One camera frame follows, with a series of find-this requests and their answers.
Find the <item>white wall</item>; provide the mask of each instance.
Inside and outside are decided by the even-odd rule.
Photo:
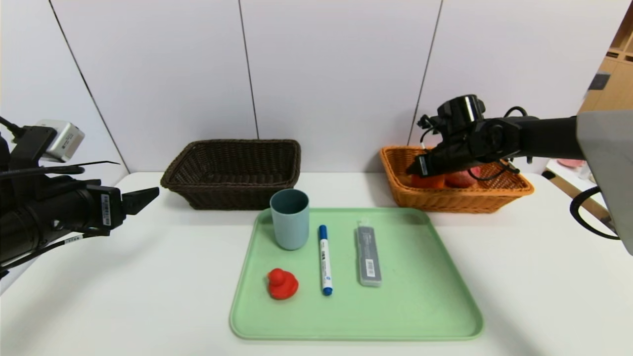
[[[242,0],[260,138],[302,170],[381,170],[406,144],[440,0]]]
[[[189,142],[257,138],[237,0],[53,0],[131,172]]]
[[[464,94],[486,117],[512,106],[540,118],[575,115],[630,0],[447,0],[437,25],[417,118]],[[410,144],[422,130],[413,129]],[[425,139],[429,144],[437,137]],[[542,172],[547,159],[526,172]]]
[[[3,0],[1,16],[1,115],[18,125],[33,125],[41,119],[71,121],[86,134],[71,163],[97,160],[122,163],[49,3],[45,0]],[[4,127],[0,130],[7,142],[13,139]],[[127,174],[123,165],[94,165],[87,167],[86,173],[74,177],[98,178],[110,186]],[[30,263],[12,269],[0,281],[0,294]]]

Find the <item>green tray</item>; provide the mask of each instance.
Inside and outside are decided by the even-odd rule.
[[[382,286],[358,281],[354,231],[375,229]],[[323,296],[318,226],[328,229],[334,292]],[[274,300],[266,274],[281,268],[297,293]],[[231,308],[233,332],[261,340],[467,340],[483,318],[429,217],[409,208],[310,209],[310,238],[296,251],[277,246],[270,210],[255,221]]]

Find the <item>table surface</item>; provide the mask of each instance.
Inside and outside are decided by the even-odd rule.
[[[569,184],[573,185],[579,191],[585,191],[595,187],[597,184],[593,183],[589,179],[581,179],[578,176],[580,168],[570,168],[558,163],[555,159],[551,159],[548,162],[547,169],[554,172],[557,176],[565,179]],[[593,201],[600,204],[606,209],[605,197],[602,193],[594,194],[590,197]]]
[[[0,297],[0,353],[632,355],[633,257],[578,226],[565,193],[525,176],[536,192],[497,213],[429,214],[484,316],[475,340],[239,339],[229,311],[258,212],[195,211],[161,190],[112,236],[44,254]],[[160,177],[131,174],[118,187]],[[304,173],[296,187],[313,207],[394,206],[383,174]]]

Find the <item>orange wicker basket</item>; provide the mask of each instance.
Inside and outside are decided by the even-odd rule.
[[[493,213],[509,202],[534,192],[534,186],[520,174],[504,172],[491,181],[479,181],[470,188],[420,189],[411,187],[406,169],[422,148],[390,146],[382,148],[391,193],[401,207],[454,213]],[[481,167],[481,176],[496,174],[502,168],[495,163]]]

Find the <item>black cable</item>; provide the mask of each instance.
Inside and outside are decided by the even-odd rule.
[[[433,127],[430,127],[426,131],[424,131],[424,133],[422,134],[422,137],[420,137],[420,143],[424,141],[424,136],[426,136],[431,130],[433,130]]]
[[[100,165],[102,163],[112,163],[113,165],[121,165],[121,163],[118,162],[112,162],[112,161],[95,161],[95,162],[87,162],[87,163],[80,163],[76,166],[84,166],[84,165]]]
[[[594,234],[598,235],[598,236],[602,236],[606,239],[612,239],[612,240],[619,240],[620,238],[618,236],[614,236],[614,235],[607,235],[601,231],[596,230],[593,226],[589,225],[589,223],[587,223],[581,216],[580,216],[580,206],[587,200],[589,199],[590,196],[596,194],[596,193],[600,193],[600,187],[595,186],[593,188],[589,188],[587,190],[585,190],[584,192],[578,194],[574,199],[572,199],[572,203],[569,204],[569,212],[572,214],[574,220],[576,220],[578,222],[578,224],[580,224],[582,227],[584,227],[585,229],[593,232]]]
[[[16,124],[9,122],[9,120],[5,119],[2,116],[0,116],[0,124],[3,124],[9,131],[11,131],[11,133],[13,134],[13,137],[17,139],[22,137],[24,133],[26,132],[25,129],[21,128],[20,126],[17,126]]]
[[[85,168],[78,165],[63,165],[55,167],[37,167],[37,168],[25,168],[18,170],[9,170],[7,172],[0,172],[0,181],[9,178],[21,178],[28,177],[30,175],[39,174],[81,174],[85,172]]]
[[[472,171],[472,168],[468,169],[468,175],[470,175],[471,177],[473,177],[474,179],[477,179],[478,181],[491,181],[497,177],[499,177],[501,174],[503,174],[503,172],[508,171],[512,174],[518,174],[520,171],[517,168],[513,168],[510,166],[510,164],[503,164],[501,163],[500,160],[496,160],[495,163],[497,163],[498,165],[501,166],[501,170],[499,172],[496,172],[495,174],[491,175],[490,177],[477,177]]]
[[[527,111],[525,111],[525,109],[523,109],[521,106],[512,106],[507,112],[506,115],[503,115],[503,117],[509,117],[510,114],[513,111],[519,111],[521,113],[521,116],[527,116]]]
[[[66,245],[68,243],[81,240],[81,239],[87,239],[87,238],[93,238],[93,237],[94,236],[90,236],[90,235],[88,235],[88,236],[86,236],[86,235],[77,235],[77,236],[73,236],[72,238],[67,238],[67,239],[65,239],[63,241],[55,242],[55,243],[50,244],[50,245],[48,245],[48,246],[46,246],[44,248],[41,248],[39,250],[34,251],[33,253],[31,253],[29,255],[26,255],[26,256],[24,256],[22,258],[19,258],[18,260],[15,260],[15,261],[11,262],[8,265],[4,265],[4,266],[0,267],[0,274],[3,273],[4,271],[8,270],[8,269],[12,269],[12,268],[16,267],[17,265],[21,265],[21,264],[23,264],[25,262],[31,261],[33,258],[38,257],[39,255],[42,255],[43,253],[52,250],[53,248],[57,248],[57,247]]]

